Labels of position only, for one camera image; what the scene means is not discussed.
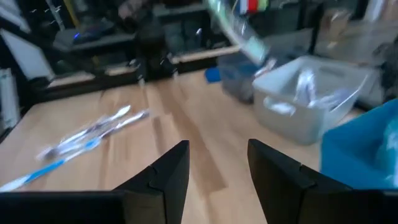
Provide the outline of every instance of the workbench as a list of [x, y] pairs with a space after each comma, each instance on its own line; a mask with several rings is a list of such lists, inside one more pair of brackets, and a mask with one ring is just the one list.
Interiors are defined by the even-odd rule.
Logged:
[[42, 167], [35, 157], [47, 146], [131, 105], [129, 114], [150, 108], [151, 117], [19, 190], [111, 190], [188, 139], [191, 166], [182, 223], [265, 223], [249, 172], [248, 139], [315, 170], [319, 143], [298, 146], [261, 126], [252, 106], [226, 95], [219, 83], [207, 84], [203, 72], [33, 106], [0, 145], [0, 185]]

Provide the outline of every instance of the clear plastic bin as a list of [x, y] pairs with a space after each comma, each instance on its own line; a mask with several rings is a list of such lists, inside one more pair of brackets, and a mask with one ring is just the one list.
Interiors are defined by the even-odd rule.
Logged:
[[321, 144], [321, 173], [354, 189], [397, 188], [373, 166], [384, 131], [397, 114], [398, 100], [393, 100], [328, 131]]
[[[315, 71], [318, 95], [327, 95], [339, 88], [350, 90], [347, 99], [332, 110], [309, 108], [294, 100], [299, 71]], [[324, 58], [303, 56], [253, 81], [254, 111], [261, 124], [300, 144], [312, 144], [352, 109], [367, 77], [376, 71]], [[284, 103], [291, 110], [275, 110]]]
[[223, 89], [239, 101], [252, 103], [252, 82], [260, 67], [241, 52], [220, 56], [217, 63]]

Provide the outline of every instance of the blue toothbrush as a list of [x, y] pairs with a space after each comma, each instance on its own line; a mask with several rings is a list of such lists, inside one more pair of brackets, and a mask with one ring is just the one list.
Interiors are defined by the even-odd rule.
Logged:
[[43, 176], [45, 174], [48, 174], [49, 172], [51, 172], [51, 171], [55, 170], [56, 168], [62, 166], [63, 164], [65, 164], [69, 160], [71, 160], [73, 158], [76, 158], [80, 154], [83, 154], [85, 152], [88, 152], [88, 151], [96, 148], [101, 143], [101, 140], [104, 137], [114, 133], [115, 131], [121, 129], [122, 127], [124, 127], [127, 124], [133, 123], [135, 121], [139, 121], [140, 119], [146, 118], [147, 116], [149, 116], [149, 110], [144, 110], [144, 111], [141, 111], [141, 112], [137, 113], [136, 115], [134, 115], [134, 116], [126, 119], [125, 121], [119, 123], [117, 126], [115, 126], [113, 128], [110, 128], [107, 131], [103, 132], [100, 136], [95, 137], [93, 139], [90, 139], [89, 141], [87, 141], [84, 144], [81, 144], [80, 145], [80, 150], [75, 152], [75, 153], [73, 153], [72, 155], [67, 156], [64, 159], [60, 159], [59, 161], [53, 162], [53, 163], [51, 163], [51, 164], [49, 164], [49, 165], [47, 165], [47, 166], [45, 166], [45, 167], [33, 172], [31, 174], [27, 174], [25, 176], [22, 176], [22, 177], [20, 177], [20, 178], [18, 178], [16, 180], [13, 180], [13, 181], [1, 186], [0, 187], [0, 192], [8, 192], [8, 191], [12, 191], [12, 190], [18, 189], [18, 188], [22, 187], [23, 185], [28, 184], [28, 183], [32, 182], [33, 180], [35, 180], [35, 179], [37, 179], [37, 178], [39, 178], [39, 177], [41, 177], [41, 176]]

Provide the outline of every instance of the black equipment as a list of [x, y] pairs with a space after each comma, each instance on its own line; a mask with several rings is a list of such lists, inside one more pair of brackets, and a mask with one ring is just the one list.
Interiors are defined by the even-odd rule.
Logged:
[[0, 223], [179, 224], [189, 178], [181, 141], [112, 191], [0, 194]]
[[145, 5], [135, 12], [133, 23], [137, 27], [137, 57], [141, 58], [141, 69], [145, 80], [171, 77], [177, 68], [168, 58], [169, 48], [165, 32], [152, 7]]
[[248, 160], [268, 224], [398, 222], [396, 190], [352, 189], [255, 139]]

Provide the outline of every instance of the plastic bag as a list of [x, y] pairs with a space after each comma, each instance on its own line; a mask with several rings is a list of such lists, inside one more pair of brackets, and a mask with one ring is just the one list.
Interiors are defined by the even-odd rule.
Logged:
[[262, 41], [249, 24], [235, 15], [222, 0], [207, 0], [210, 12], [215, 16], [228, 39], [239, 46], [250, 60], [262, 65], [270, 47]]
[[317, 96], [316, 75], [311, 68], [304, 68], [300, 71], [297, 79], [294, 100], [309, 108], [323, 108], [332, 110], [344, 102], [352, 94], [352, 91], [341, 88], [332, 94]]
[[104, 130], [109, 129], [109, 126], [112, 126], [115, 121], [125, 116], [129, 112], [130, 108], [130, 105], [123, 106], [115, 114], [111, 116], [103, 116], [97, 120], [97, 122], [63, 139], [56, 146], [46, 148], [37, 155], [37, 159], [53, 159], [54, 157], [78, 150], [81, 148], [81, 142], [86, 139], [91, 139], [93, 136], [97, 136], [100, 133], [103, 133]]

